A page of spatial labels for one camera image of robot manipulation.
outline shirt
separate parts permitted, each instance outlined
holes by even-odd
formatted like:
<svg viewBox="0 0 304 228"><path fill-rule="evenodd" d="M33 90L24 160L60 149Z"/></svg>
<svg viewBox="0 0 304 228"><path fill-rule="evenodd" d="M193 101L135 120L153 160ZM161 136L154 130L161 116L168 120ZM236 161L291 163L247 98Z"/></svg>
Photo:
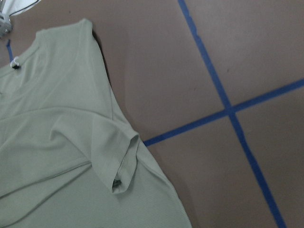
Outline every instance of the shirt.
<svg viewBox="0 0 304 228"><path fill-rule="evenodd" d="M0 227L190 228L124 117L87 19L0 69Z"/></svg>

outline green shirt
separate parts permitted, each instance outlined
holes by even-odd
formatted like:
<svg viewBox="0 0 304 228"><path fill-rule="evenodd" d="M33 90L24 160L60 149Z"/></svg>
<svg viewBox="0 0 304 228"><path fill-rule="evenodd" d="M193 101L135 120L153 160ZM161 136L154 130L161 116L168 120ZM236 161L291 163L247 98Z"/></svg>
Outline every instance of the green shirt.
<svg viewBox="0 0 304 228"><path fill-rule="evenodd" d="M190 228L120 110L92 23L44 29L0 69L0 228Z"/></svg>

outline neckline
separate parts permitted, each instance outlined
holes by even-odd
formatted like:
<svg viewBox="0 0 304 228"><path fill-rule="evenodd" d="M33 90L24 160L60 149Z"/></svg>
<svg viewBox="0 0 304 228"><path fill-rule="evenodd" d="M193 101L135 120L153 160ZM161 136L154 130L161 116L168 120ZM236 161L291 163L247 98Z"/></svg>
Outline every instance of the neckline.
<svg viewBox="0 0 304 228"><path fill-rule="evenodd" d="M22 84L18 89L13 92L4 92L0 94L0 104L11 102L25 95L30 91L43 77L43 70L45 69L45 45L41 42L42 32L44 30L36 32L35 39L27 50L25 50L21 55L19 55L18 62L21 67L26 62L26 60L33 54L39 55L39 63L35 67L32 77L24 84ZM15 69L11 68L10 64L7 64L0 68L0 78L14 72Z"/></svg>

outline floor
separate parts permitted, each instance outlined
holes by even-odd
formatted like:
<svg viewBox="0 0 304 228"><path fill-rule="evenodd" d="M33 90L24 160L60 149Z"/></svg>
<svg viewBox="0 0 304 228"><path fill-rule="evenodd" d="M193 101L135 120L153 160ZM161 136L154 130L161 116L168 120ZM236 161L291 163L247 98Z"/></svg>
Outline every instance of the floor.
<svg viewBox="0 0 304 228"><path fill-rule="evenodd" d="M303 1L42 0L11 17L0 67L8 39L17 56L82 18L194 228L303 227Z"/></svg>

